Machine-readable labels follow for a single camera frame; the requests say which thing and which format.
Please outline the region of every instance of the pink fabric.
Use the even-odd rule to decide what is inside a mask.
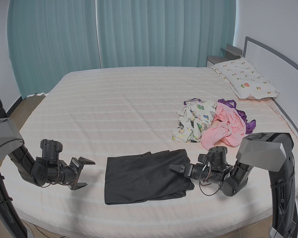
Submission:
[[[237,111],[218,102],[213,121],[215,120],[221,122],[203,133],[201,138],[203,147],[208,150],[219,140],[227,145],[238,146],[245,136],[246,125]]]

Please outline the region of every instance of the headboard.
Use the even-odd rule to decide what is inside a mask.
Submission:
[[[273,100],[298,131],[298,64],[248,36],[243,56],[280,91]]]

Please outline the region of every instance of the curtain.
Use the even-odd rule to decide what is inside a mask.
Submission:
[[[97,0],[102,67],[205,67],[235,19],[236,0]]]
[[[69,72],[101,68],[93,0],[11,0],[7,38],[23,99]]]

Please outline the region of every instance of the pillow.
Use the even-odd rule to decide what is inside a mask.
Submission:
[[[261,99],[277,97],[279,93],[244,57],[210,67],[230,84],[239,98]]]

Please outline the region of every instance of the white wall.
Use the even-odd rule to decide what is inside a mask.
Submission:
[[[246,36],[298,63],[298,0],[237,0],[234,46]]]
[[[9,0],[0,0],[0,100],[8,109],[21,96],[9,59],[7,43],[7,13]]]

